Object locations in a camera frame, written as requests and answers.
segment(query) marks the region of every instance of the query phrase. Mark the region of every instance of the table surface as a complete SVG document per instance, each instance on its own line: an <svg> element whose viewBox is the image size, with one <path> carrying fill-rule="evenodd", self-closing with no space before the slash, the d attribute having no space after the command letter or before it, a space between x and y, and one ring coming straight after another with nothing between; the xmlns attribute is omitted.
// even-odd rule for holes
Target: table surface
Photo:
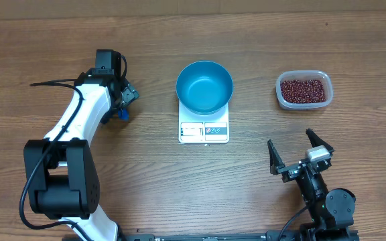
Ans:
<svg viewBox="0 0 386 241"><path fill-rule="evenodd" d="M0 21L0 240L73 234L28 230L19 219L23 146L41 139L72 97L28 84L76 78L94 66L98 48L127 57L127 78L141 95L129 123L100 126L91 147L101 205L125 233L280 229L304 203L295 182L269 173L266 142L294 163L310 148L304 131L312 128L336 149L323 173L328 188L357 196L352 229L362 240L386 240L386 11ZM226 145L178 144L176 78L197 60L232 74ZM280 109L275 81L289 70L328 73L332 103ZM27 218L49 222L29 207ZM292 228L304 222L308 214Z"/></svg>

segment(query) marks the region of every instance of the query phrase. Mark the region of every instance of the red beans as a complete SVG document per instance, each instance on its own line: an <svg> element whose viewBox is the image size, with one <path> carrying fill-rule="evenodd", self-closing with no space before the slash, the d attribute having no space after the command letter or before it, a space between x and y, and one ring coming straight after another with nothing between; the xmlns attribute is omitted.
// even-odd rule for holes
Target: red beans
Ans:
<svg viewBox="0 0 386 241"><path fill-rule="evenodd" d="M319 80L286 80L281 83L284 99L290 103L306 104L326 101L324 87Z"/></svg>

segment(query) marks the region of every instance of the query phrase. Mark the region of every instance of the blue bowl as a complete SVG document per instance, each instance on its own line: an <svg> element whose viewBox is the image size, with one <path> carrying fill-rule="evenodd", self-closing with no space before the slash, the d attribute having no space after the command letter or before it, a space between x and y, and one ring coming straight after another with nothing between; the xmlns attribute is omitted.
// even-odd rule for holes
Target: blue bowl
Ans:
<svg viewBox="0 0 386 241"><path fill-rule="evenodd" d="M220 64L198 61L181 71L176 92L180 102L193 113L213 114L231 99L233 80Z"/></svg>

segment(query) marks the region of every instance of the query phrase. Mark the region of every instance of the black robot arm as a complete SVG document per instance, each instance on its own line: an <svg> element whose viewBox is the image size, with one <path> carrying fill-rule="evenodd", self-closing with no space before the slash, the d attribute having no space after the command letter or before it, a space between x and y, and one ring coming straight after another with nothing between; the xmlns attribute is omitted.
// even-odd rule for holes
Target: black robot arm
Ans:
<svg viewBox="0 0 386 241"><path fill-rule="evenodd" d="M356 232L348 230L354 224L354 194L341 188L328 191L320 173L332 165L330 160L334 149L311 129L306 134L312 148L306 151L306 158L288 167L281 160L272 141L267 142L271 174L281 174L283 182L297 182L312 218L312 223L302 224L299 232L290 232L295 236L291 238L301 241L359 240Z"/></svg>

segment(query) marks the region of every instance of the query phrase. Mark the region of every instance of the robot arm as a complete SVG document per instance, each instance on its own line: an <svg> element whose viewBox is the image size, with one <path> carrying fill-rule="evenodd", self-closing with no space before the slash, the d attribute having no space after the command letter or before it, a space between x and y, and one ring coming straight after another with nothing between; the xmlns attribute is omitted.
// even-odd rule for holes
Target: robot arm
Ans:
<svg viewBox="0 0 386 241"><path fill-rule="evenodd" d="M26 176L34 173L28 189L29 204L37 214L51 220L71 221L73 230L82 240L116 241L121 237L118 225L111 221L99 205L100 186L90 152L90 143L101 123L107 123L116 112L127 118L125 108L139 95L125 79L126 67L121 73L121 60L125 58L113 50L97 50L95 68L82 73L75 80L81 92L82 103L74 119L59 139L56 137L78 108L80 95L74 92L58 124L42 140L29 140L23 150ZM46 152L50 143L55 146ZM43 165L38 160L44 156ZM48 169L67 166L67 175L50 175Z"/></svg>
<svg viewBox="0 0 386 241"><path fill-rule="evenodd" d="M313 148L306 151L305 159L288 167L281 160L272 141L267 142L271 174L281 174L284 183L293 180L297 182L312 218L312 223L302 224L299 232L287 232L285 236L300 241L357 241L357 232L348 229L354 224L354 194L341 188L328 191L321 176L321 172L332 165L330 161L334 149L311 129L306 130L306 134Z"/></svg>
<svg viewBox="0 0 386 241"><path fill-rule="evenodd" d="M107 87L99 86L98 84L83 84L77 86L77 88L82 92L84 100L75 119L68 127L68 130L60 137L59 141L70 141L73 138L78 138L80 140L87 140L90 145L99 122L105 113L110 110L110 92ZM78 93L74 91L74 96L64 115L58 124L47 133L44 137L45 139L53 141L59 134L62 126L66 124L66 121L71 117L77 107L79 98Z"/></svg>

